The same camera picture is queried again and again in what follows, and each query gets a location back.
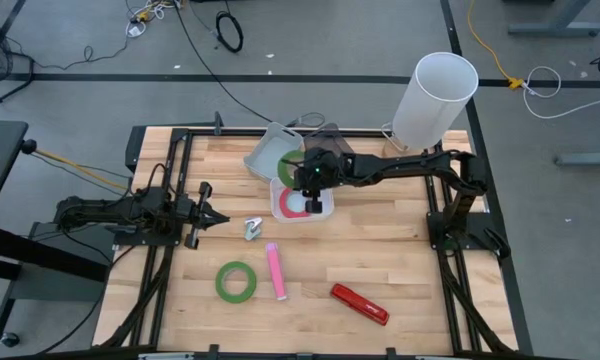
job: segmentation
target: pink marker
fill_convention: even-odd
[[[280,266],[280,256],[278,255],[278,244],[268,243],[265,249],[267,250],[267,259],[269,260],[273,290],[276,292],[278,300],[286,300],[287,294],[284,291],[284,278],[282,276],[282,267]]]

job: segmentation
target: clamp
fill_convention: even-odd
[[[260,225],[262,225],[261,217],[247,218],[244,224],[247,226],[247,230],[244,233],[244,239],[247,241],[255,239],[262,232],[262,229],[260,229]]]

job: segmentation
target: gray floor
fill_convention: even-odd
[[[506,33],[507,23],[546,19],[564,2],[529,5],[477,0],[475,28],[499,53],[510,75],[526,77],[531,68],[548,65],[565,79],[597,80],[595,68],[587,63],[600,55],[600,35],[542,39]],[[0,22],[14,3],[0,1]],[[200,52],[219,74],[409,76],[424,54],[450,50],[437,0],[243,0],[231,4],[246,35],[245,50],[239,55],[214,49],[215,40],[190,12],[183,14]],[[452,1],[451,5],[465,57],[481,78],[501,78],[490,55],[468,32],[468,1]],[[216,2],[195,6],[209,24],[221,9]],[[96,55],[120,47],[125,11],[121,0],[29,0],[9,36],[40,62],[66,64],[79,60],[87,44]],[[592,1],[580,18],[600,21],[600,0]],[[169,12],[164,20],[151,23],[142,37],[130,41],[118,58],[79,65],[69,72],[205,73],[175,14]],[[0,91],[13,85],[0,83]],[[226,86],[244,103],[280,122],[319,111],[340,126],[368,128],[391,119],[405,89],[404,85],[379,84]],[[539,113],[555,114],[599,98],[600,90],[566,89],[554,99],[532,99],[531,103]],[[544,121],[527,112],[520,92],[481,88],[475,101],[534,350],[539,355],[600,359],[600,169],[559,169],[552,164],[556,153],[600,151],[600,106]],[[27,121],[31,126],[28,137],[38,140],[43,149],[123,172],[132,125],[209,121],[216,110],[228,125],[263,125],[216,84],[169,82],[36,82],[0,105],[0,120]],[[468,129],[464,114],[454,128]],[[73,194],[113,197],[37,159],[21,156],[0,196],[0,226],[27,233],[33,221],[50,220],[55,203]],[[18,208],[15,216],[14,205]],[[5,286],[0,281],[0,297]],[[17,306],[8,328],[22,335],[23,344],[14,349],[0,346],[0,356],[30,354],[48,346],[89,308],[88,303],[33,301]],[[45,315],[33,317],[36,312]],[[94,326],[95,319],[91,319],[63,349],[87,347]]]

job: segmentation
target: green tape roll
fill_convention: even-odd
[[[240,294],[234,295],[227,292],[224,288],[224,280],[227,275],[236,270],[244,271],[247,274],[247,287]],[[220,298],[226,302],[230,302],[232,304],[239,304],[241,302],[247,301],[256,291],[256,273],[253,272],[253,269],[249,267],[249,265],[240,262],[240,261],[232,261],[226,263],[223,267],[218,271],[218,275],[216,275],[216,292],[220,295]]]
[[[300,150],[291,150],[288,153],[284,154],[280,161],[278,161],[278,178],[282,184],[286,187],[293,188],[295,185],[293,181],[293,177],[289,174],[289,166],[285,164],[283,161],[302,161],[304,160],[304,152]]]

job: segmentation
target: wooden table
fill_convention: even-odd
[[[168,127],[147,129],[134,188],[146,186],[153,166],[164,162],[170,133]],[[395,347],[399,354],[451,354],[438,261],[428,241],[423,178],[337,188],[335,211],[326,221],[281,224],[271,215],[269,185],[243,166],[243,157],[258,141],[247,136],[193,140],[186,189],[197,199],[200,181],[208,181],[213,186],[210,203],[231,221],[201,232],[198,250],[176,249],[159,350],[206,351],[219,344],[222,352],[384,354],[385,348]],[[382,155],[385,149],[382,138],[347,141],[356,152]],[[470,151],[467,133],[447,132],[444,147]],[[442,194],[439,182],[437,187]],[[482,206],[477,201],[474,207],[480,211]],[[253,242],[243,238],[244,220],[250,216],[264,220],[262,234]],[[264,251],[270,241],[279,245],[286,301],[274,297]],[[106,340],[136,302],[145,256],[146,248],[137,248],[112,270],[94,344]],[[465,251],[465,258],[476,307],[515,348],[497,260],[477,250]],[[242,304],[224,302],[215,291],[216,273],[233,260],[250,265],[258,278],[254,296]],[[245,286],[239,273],[229,280],[230,290]],[[387,326],[330,298],[335,282],[387,309]],[[464,314],[456,305],[463,345],[469,348]],[[145,343],[151,309],[145,316]]]

